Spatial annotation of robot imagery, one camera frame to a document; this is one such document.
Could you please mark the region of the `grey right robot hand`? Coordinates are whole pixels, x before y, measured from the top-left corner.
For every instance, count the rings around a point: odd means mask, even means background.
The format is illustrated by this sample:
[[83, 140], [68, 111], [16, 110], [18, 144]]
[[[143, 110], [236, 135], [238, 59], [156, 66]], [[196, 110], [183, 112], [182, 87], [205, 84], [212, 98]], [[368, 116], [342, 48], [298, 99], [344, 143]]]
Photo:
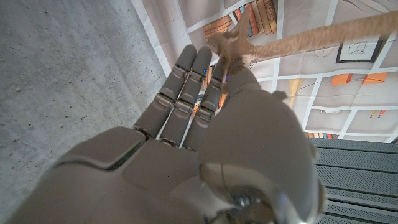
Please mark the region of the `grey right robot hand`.
[[318, 152], [285, 93], [238, 60], [222, 109], [216, 76], [194, 110], [210, 59], [186, 46], [134, 126], [71, 148], [9, 223], [313, 223], [326, 202]]

